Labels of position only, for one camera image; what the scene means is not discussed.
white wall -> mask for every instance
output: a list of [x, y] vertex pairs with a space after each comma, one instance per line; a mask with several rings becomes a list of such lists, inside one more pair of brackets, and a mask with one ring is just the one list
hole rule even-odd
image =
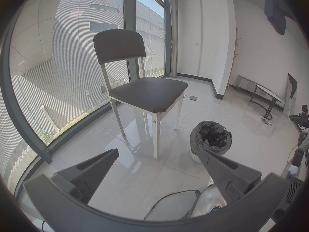
[[197, 75], [201, 56], [200, 0], [178, 0], [178, 73]]
[[268, 22], [263, 9], [245, 0], [233, 0], [238, 29], [238, 49], [230, 84], [236, 84], [237, 76], [243, 75], [271, 89], [282, 98], [286, 97], [288, 73], [298, 82], [295, 109], [309, 104], [307, 80], [309, 80], [309, 51], [301, 48], [292, 34], [286, 30], [279, 35]]
[[178, 72], [212, 79], [224, 94], [235, 45], [233, 1], [178, 0], [178, 13]]

black chair seat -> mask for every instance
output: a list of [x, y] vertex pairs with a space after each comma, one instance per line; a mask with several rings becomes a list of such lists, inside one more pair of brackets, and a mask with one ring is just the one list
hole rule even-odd
[[113, 88], [109, 95], [153, 113], [165, 112], [188, 87], [178, 80], [144, 77]]

black metal table frame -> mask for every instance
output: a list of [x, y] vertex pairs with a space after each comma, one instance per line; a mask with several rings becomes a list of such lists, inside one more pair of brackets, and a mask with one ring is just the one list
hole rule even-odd
[[268, 109], [266, 109], [266, 108], [265, 108], [264, 106], [262, 106], [260, 103], [254, 102], [254, 101], [252, 100], [253, 97], [254, 97], [254, 95], [255, 95], [255, 92], [256, 92], [257, 88], [259, 88], [259, 87], [258, 87], [258, 86], [255, 87], [255, 90], [254, 90], [254, 92], [253, 92], [253, 94], [252, 94], [252, 97], [251, 97], [251, 99], [250, 99], [249, 102], [253, 102], [253, 103], [255, 103], [255, 104], [261, 106], [262, 108], [264, 108], [264, 109], [266, 110], [266, 113], [265, 113], [265, 115], [264, 115], [263, 117], [266, 118], [266, 119], [268, 119], [268, 120], [272, 120], [272, 115], [270, 114], [270, 112], [271, 112], [273, 106], [275, 105], [277, 99], [276, 99], [275, 97], [273, 97], [272, 95], [270, 95], [270, 96], [272, 96], [272, 101], [270, 102]]

corrugated metal building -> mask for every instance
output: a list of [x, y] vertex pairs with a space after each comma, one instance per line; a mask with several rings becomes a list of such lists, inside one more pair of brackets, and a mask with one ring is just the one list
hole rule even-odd
[[[161, 73], [164, 71], [164, 18], [138, 1], [136, 13], [137, 31], [146, 48], [146, 74]], [[52, 57], [23, 75], [12, 75], [18, 103], [36, 133], [54, 135], [55, 125], [61, 129], [83, 112], [93, 111], [92, 105], [96, 109], [108, 102], [93, 37], [99, 31], [116, 27], [123, 28], [123, 0], [60, 1], [50, 29]], [[112, 87], [129, 82], [125, 60], [106, 67]], [[54, 125], [41, 109], [42, 105]], [[17, 160], [13, 158], [20, 156], [26, 145], [4, 111], [2, 99], [0, 108], [1, 174], [7, 181]]]

chair backrest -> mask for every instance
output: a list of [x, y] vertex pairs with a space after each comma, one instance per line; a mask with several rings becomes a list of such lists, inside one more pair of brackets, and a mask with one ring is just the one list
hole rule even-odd
[[127, 29], [109, 29], [97, 33], [93, 37], [93, 44], [100, 65], [146, 56], [141, 35]]

